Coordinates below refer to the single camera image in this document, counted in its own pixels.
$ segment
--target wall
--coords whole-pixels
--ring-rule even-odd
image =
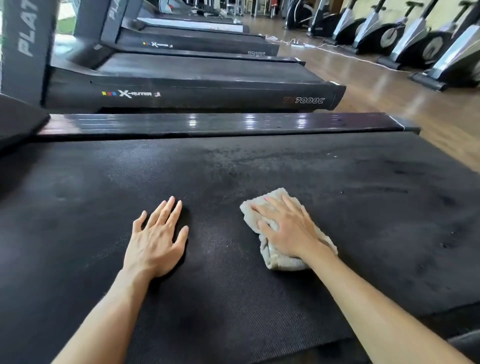
[[[415,1],[423,2],[425,6],[427,6],[427,4],[430,2],[430,0]],[[427,18],[428,26],[431,26],[432,29],[438,29],[440,26],[451,21],[453,17],[460,11],[460,7],[458,6],[459,2],[460,0],[439,0],[430,16]],[[353,8],[353,11],[356,17],[366,17],[372,11],[370,7],[377,3],[377,0],[358,0]],[[345,7],[347,4],[348,0],[344,0],[343,6]],[[420,16],[425,6],[423,8],[417,7],[412,11],[409,16],[409,23]],[[387,0],[384,7],[387,9],[380,12],[380,19],[384,23],[394,22],[398,18],[404,16],[405,12],[407,11],[405,0]]]

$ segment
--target finger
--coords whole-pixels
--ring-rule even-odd
[[[181,200],[177,202],[177,205],[175,206],[175,208],[173,209],[173,212],[170,214],[170,217],[167,220],[167,225],[175,226],[177,224],[182,206],[183,206],[183,203]]]
[[[141,232],[142,231],[142,224],[144,223],[145,219],[147,217],[147,212],[144,211],[140,215],[140,217],[137,220],[133,221],[133,227],[132,227],[132,232]]]
[[[309,214],[309,213],[307,212],[307,210],[305,209],[305,206],[302,205],[300,209],[301,209],[302,215],[303,215],[305,218],[307,218],[309,221],[311,221],[312,218],[310,217],[310,214]]]
[[[175,203],[175,197],[172,196],[168,199],[168,202],[165,205],[165,207],[162,209],[162,212],[160,212],[160,217],[156,222],[157,225],[165,225],[168,217],[170,216],[170,212],[172,212],[172,207],[174,203]]]
[[[183,228],[181,228],[179,235],[177,236],[177,240],[173,244],[173,249],[181,249],[182,252],[184,252],[187,238],[188,238],[188,226],[184,226]]]
[[[291,200],[291,198],[284,194],[282,195],[282,200],[283,202],[285,203],[285,205],[287,205],[287,207],[294,213],[296,213],[297,215],[301,215],[301,211],[299,210],[299,208],[293,203],[293,201]]]
[[[273,211],[265,206],[262,205],[255,205],[251,204],[250,205],[252,209],[256,212],[258,212],[260,215],[269,218],[271,220],[277,220],[279,218],[279,212],[278,211]]]
[[[275,240],[276,232],[265,221],[258,221],[257,226],[260,229],[260,232],[265,235],[269,241]]]
[[[283,203],[283,201],[278,201],[276,198],[273,197],[265,197],[265,200],[267,200],[273,207],[275,207],[278,211],[280,212],[288,212],[287,206]]]
[[[166,204],[167,204],[167,202],[165,200],[162,201],[162,203],[158,205],[158,207],[155,209],[155,211],[152,212],[152,214],[150,215],[150,218],[148,219],[148,222],[147,222],[147,227],[148,228],[151,228],[152,226],[155,225],[156,221],[158,220],[158,217],[160,216],[160,213],[162,212],[162,210],[163,210],[163,208],[165,207]]]

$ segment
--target hand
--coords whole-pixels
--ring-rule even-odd
[[[304,206],[298,209],[287,195],[283,195],[281,201],[272,197],[265,197],[265,200],[275,207],[276,211],[259,205],[252,205],[252,208],[260,215],[276,221],[279,230],[274,231],[263,220],[258,222],[258,228],[282,254],[304,259],[303,257],[317,246],[334,254],[328,246],[319,241],[315,224]]]
[[[142,224],[147,212],[133,222],[132,237],[125,253],[123,269],[143,273],[150,281],[170,272],[185,251],[188,226],[184,226],[175,243],[172,242],[175,225],[179,219],[182,202],[179,201],[172,211],[175,198],[163,201],[150,215],[145,229]]]

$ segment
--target cleaning cloth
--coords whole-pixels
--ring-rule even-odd
[[[308,269],[309,268],[308,265],[306,265],[303,260],[281,254],[277,249],[275,249],[275,247],[272,244],[269,244],[267,237],[260,232],[260,229],[258,229],[257,223],[260,219],[265,221],[275,231],[278,231],[278,224],[276,221],[270,220],[260,215],[258,212],[254,211],[251,207],[251,204],[260,205],[260,206],[264,205],[270,209],[275,209],[270,203],[268,203],[265,200],[265,197],[267,196],[273,197],[281,201],[282,195],[284,194],[289,196],[285,188],[279,188],[277,190],[264,194],[260,197],[254,198],[252,200],[244,201],[240,205],[240,210],[243,212],[243,219],[245,220],[247,225],[250,227],[250,229],[252,229],[257,234],[260,234],[259,236],[260,253],[264,258],[265,265],[267,266],[268,269],[275,269],[275,270]],[[290,197],[290,199],[298,208],[301,207],[301,204],[298,201],[298,199],[296,199],[295,197]],[[332,240],[328,236],[326,236],[317,226],[315,226],[315,232],[317,234],[318,239],[321,242],[323,242],[325,245],[328,245],[335,254],[338,254],[338,250],[336,246],[333,244]]]

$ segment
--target person's right arm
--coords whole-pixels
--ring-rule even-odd
[[[279,231],[261,221],[259,228],[282,253],[307,263],[340,307],[373,364],[472,364],[453,346],[430,331],[395,302],[353,272],[316,239],[304,207],[267,198],[277,211],[252,206],[275,220]]]

